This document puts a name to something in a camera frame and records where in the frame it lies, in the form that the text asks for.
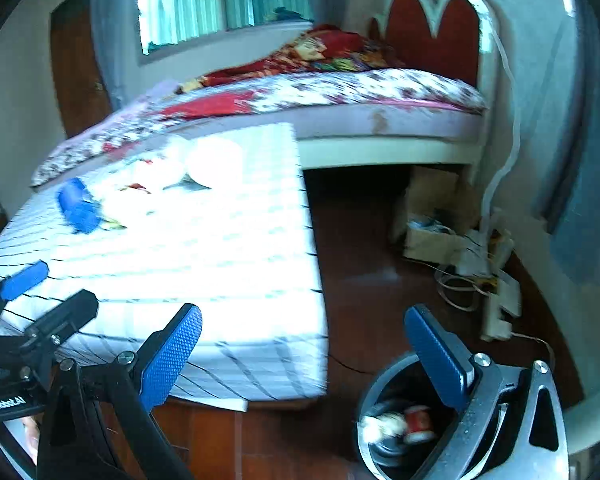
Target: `cardboard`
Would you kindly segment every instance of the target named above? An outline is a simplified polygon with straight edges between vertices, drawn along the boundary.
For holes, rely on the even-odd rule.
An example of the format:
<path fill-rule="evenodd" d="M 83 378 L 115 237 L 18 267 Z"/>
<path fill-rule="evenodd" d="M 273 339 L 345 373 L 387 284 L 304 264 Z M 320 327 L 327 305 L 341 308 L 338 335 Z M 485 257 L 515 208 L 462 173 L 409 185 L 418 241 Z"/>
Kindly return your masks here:
<path fill-rule="evenodd" d="M 454 234 L 409 226 L 413 219 L 433 218 Z M 404 256 L 436 264 L 453 264 L 466 246 L 464 234 L 480 219 L 473 187 L 458 174 L 415 166 L 409 187 L 397 204 L 391 240 L 404 239 Z"/>

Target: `floor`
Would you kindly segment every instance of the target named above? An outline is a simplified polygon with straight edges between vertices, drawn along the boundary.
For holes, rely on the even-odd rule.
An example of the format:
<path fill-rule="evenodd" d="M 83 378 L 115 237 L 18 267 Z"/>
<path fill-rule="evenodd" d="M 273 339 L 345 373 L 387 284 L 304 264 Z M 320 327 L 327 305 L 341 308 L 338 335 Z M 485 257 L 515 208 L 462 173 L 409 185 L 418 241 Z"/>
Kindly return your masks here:
<path fill-rule="evenodd" d="M 155 416 L 198 480 L 371 478 L 354 452 L 356 406 L 374 374 L 409 351 L 402 315 L 412 304 L 425 303 L 470 350 L 501 364 L 528 366 L 548 358 L 544 346 L 533 341 L 481 341 L 480 313 L 446 305 L 432 270 L 404 261 L 389 247 L 387 227 L 408 182 L 407 168 L 308 171 L 305 177 L 330 334 L 328 394 L 303 410 L 253 406 L 246 413 L 170 400 Z M 523 317 L 514 330 L 552 345 L 558 392 L 563 407 L 571 406 L 583 395 L 564 339 L 519 261 L 514 258 L 508 270 L 523 291 Z M 110 410 L 106 417 L 126 469 L 142 478 Z"/>

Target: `blue object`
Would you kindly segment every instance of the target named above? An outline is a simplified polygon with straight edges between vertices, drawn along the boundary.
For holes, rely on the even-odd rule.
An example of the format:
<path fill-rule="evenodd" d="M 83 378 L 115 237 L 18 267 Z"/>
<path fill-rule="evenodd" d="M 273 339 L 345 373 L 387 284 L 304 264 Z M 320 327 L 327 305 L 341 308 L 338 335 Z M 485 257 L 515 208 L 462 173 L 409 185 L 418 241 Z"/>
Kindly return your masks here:
<path fill-rule="evenodd" d="M 4 301 L 13 301 L 19 295 L 44 282 L 48 275 L 49 267 L 45 262 L 40 260 L 32 266 L 3 280 L 0 297 Z"/>
<path fill-rule="evenodd" d="M 404 314 L 404 327 L 409 343 L 442 403 L 458 412 L 464 410 L 469 402 L 466 372 L 470 354 L 466 347 L 458 340 L 462 345 L 462 353 L 467 357 L 467 369 L 464 369 L 454 356 L 454 351 L 458 348 L 449 348 L 456 346 L 457 338 L 446 332 L 424 307 L 414 306 L 407 310 Z"/>
<path fill-rule="evenodd" d="M 147 413 L 167 400 L 201 332 L 202 312 L 197 306 L 191 305 L 170 338 L 142 372 L 140 402 Z"/>
<path fill-rule="evenodd" d="M 64 218 L 83 233 L 100 225 L 100 207 L 79 178 L 72 178 L 58 191 L 58 204 Z"/>

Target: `wooden door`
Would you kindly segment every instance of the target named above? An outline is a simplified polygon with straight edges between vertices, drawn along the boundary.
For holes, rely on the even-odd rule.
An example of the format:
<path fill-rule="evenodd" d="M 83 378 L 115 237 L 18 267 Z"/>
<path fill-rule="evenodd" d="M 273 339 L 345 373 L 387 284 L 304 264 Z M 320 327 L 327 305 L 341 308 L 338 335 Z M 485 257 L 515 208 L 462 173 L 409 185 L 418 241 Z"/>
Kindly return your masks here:
<path fill-rule="evenodd" d="M 90 0 L 65 0 L 51 14 L 51 65 L 67 137 L 111 113 L 93 51 Z"/>

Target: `black trash can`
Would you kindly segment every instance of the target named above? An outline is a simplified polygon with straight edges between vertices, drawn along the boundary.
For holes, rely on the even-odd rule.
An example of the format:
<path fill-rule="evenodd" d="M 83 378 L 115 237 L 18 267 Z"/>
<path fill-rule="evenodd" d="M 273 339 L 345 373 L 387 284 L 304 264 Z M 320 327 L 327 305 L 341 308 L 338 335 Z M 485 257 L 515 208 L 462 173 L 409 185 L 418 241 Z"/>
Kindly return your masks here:
<path fill-rule="evenodd" d="M 376 478 L 410 479 L 434 449 L 437 440 L 408 445 L 400 437 L 367 444 L 360 421 L 364 416 L 403 412 L 416 404 L 430 408 L 429 415 L 437 436 L 445 432 L 456 416 L 455 410 L 442 404 L 418 356 L 408 353 L 378 376 L 360 402 L 355 439 L 360 459 Z"/>

